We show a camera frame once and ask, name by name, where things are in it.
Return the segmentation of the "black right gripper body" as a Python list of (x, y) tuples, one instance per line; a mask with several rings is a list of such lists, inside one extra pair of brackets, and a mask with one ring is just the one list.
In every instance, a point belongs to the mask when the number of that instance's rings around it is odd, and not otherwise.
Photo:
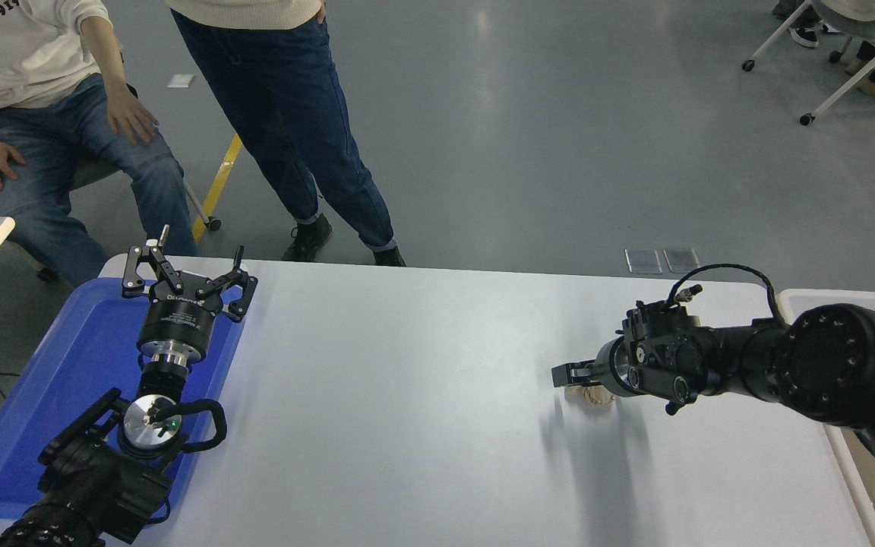
[(597, 377), (601, 385), (615, 396), (636, 396), (627, 378), (629, 367), (628, 346), (623, 338), (605, 343), (597, 354)]

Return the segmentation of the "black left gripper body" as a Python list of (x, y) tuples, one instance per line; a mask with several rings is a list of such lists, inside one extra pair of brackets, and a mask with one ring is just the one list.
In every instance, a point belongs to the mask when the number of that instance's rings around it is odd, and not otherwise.
[(191, 351), (208, 350), (222, 300), (218, 294), (197, 295), (198, 288), (210, 281), (208, 277), (187, 271), (180, 276), (180, 294), (172, 290), (173, 284), (166, 278), (150, 287), (150, 307), (138, 337), (139, 350), (155, 351), (170, 340)]

